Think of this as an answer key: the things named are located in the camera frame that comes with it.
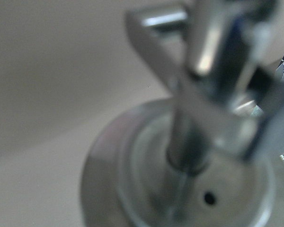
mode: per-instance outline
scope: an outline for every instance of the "round metal base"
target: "round metal base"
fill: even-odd
[[[265,161],[240,166],[215,152],[194,179],[169,168],[164,151],[172,106],[171,100],[138,106],[101,133],[82,178],[86,225],[284,227],[284,163],[278,157],[271,169]]]

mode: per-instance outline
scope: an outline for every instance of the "metal fixture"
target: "metal fixture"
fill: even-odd
[[[273,134],[284,81],[258,65],[276,3],[127,12],[129,40],[174,97],[125,112],[99,136],[81,185],[87,226],[284,227]],[[187,46],[182,65],[160,44],[173,35]]]

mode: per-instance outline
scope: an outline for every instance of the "screw hole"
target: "screw hole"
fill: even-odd
[[[204,194],[204,201],[205,201],[206,204],[212,206],[212,205],[216,204],[216,197],[211,192],[206,192]]]

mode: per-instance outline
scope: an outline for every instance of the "wall surface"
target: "wall surface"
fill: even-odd
[[[0,227],[81,226],[100,130],[168,94],[131,49],[125,9],[163,0],[0,1]],[[284,53],[284,1],[265,64]]]

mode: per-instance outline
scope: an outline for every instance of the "small round hole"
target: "small round hole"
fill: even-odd
[[[204,194],[204,201],[208,205],[214,205],[216,203],[216,197],[211,192],[206,192]]]

